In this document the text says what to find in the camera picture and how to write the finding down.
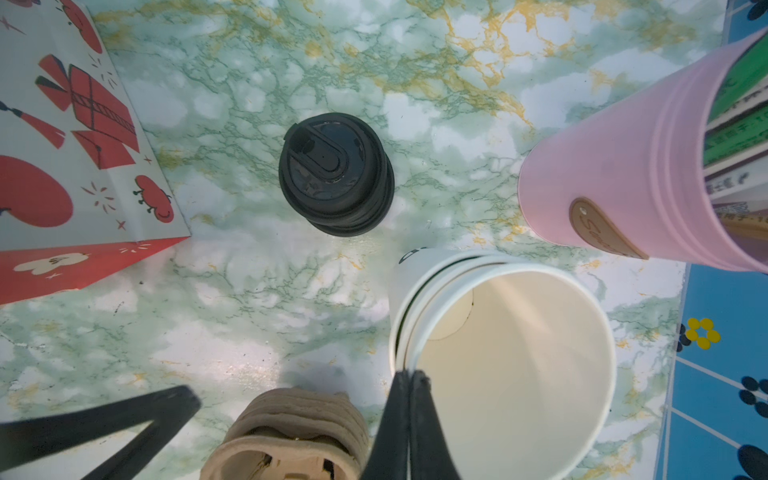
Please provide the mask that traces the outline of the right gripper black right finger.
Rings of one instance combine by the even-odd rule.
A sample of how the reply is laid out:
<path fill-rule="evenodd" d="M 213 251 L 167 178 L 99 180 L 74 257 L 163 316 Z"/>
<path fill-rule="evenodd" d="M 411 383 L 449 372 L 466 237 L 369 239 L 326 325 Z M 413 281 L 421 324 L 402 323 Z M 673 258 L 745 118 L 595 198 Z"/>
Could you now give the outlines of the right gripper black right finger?
<path fill-rule="evenodd" d="M 421 370 L 395 374 L 362 480 L 439 480 L 460 477 L 449 453 Z"/>

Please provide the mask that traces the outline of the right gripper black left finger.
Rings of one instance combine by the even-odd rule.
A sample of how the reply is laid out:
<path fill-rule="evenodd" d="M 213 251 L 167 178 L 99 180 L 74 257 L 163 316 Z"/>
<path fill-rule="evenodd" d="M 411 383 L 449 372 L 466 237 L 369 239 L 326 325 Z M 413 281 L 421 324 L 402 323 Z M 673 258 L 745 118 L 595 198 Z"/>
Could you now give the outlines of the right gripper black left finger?
<path fill-rule="evenodd" d="M 3 472 L 145 423 L 147 427 L 85 477 L 132 479 L 201 409 L 187 385 L 77 412 L 1 425 Z"/>

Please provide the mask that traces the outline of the white paper cup stack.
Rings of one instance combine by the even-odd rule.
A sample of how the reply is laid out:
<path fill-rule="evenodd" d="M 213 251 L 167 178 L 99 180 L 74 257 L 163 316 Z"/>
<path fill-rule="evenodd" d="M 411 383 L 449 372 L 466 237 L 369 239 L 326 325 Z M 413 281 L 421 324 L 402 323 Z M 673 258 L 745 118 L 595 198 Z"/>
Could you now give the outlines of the white paper cup stack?
<path fill-rule="evenodd" d="M 464 479 L 562 479 L 616 384 L 614 338 L 572 275 L 490 250 L 422 247 L 389 287 L 392 371 L 421 370 Z"/>

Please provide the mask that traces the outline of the brown pulp cup carrier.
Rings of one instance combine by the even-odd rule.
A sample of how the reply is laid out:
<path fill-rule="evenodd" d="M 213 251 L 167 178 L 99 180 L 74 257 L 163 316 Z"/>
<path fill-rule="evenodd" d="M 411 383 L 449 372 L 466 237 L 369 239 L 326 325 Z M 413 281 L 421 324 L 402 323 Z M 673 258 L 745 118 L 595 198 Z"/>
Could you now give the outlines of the brown pulp cup carrier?
<path fill-rule="evenodd" d="M 200 471 L 202 479 L 358 479 L 368 426 L 345 392 L 269 390 L 252 400 Z"/>

